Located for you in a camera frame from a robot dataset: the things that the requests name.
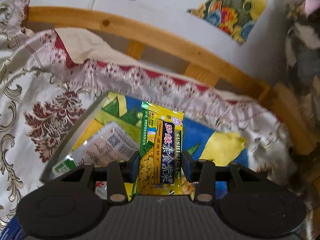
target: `cracker packet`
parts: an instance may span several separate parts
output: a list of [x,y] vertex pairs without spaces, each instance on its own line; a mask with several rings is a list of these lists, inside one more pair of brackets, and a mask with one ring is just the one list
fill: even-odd
[[142,102],[140,194],[182,194],[182,120],[184,113]]

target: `qr code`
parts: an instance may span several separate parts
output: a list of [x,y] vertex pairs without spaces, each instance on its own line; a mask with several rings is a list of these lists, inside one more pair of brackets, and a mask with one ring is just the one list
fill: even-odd
[[108,142],[112,145],[112,147],[116,147],[120,140],[115,134],[113,134],[109,137]]

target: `wooden chair leg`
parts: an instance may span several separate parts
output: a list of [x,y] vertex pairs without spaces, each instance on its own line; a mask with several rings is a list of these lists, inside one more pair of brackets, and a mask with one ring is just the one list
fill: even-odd
[[143,50],[144,50],[143,43],[131,40],[127,48],[126,54],[136,60],[140,60]]
[[189,64],[184,75],[194,78],[197,81],[202,82],[210,87],[214,87],[219,80],[219,77],[214,73],[192,63]]

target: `green leaf illustration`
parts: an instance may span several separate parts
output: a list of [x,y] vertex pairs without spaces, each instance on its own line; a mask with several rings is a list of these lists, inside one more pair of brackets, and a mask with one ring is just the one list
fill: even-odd
[[102,108],[108,114],[111,114],[115,117],[119,117],[119,101],[118,98],[115,98],[110,104],[106,105]]
[[138,119],[138,109],[133,108],[127,113],[125,113],[123,116],[120,117],[121,120],[125,121],[126,123],[135,125],[139,119]]
[[197,149],[200,147],[200,145],[201,145],[201,143],[198,143],[187,150],[187,152],[190,154],[190,156],[192,156],[197,151]]
[[154,143],[152,141],[148,141],[147,144],[144,146],[144,148],[140,151],[140,159],[143,158],[144,155],[147,154],[147,152],[154,146]]

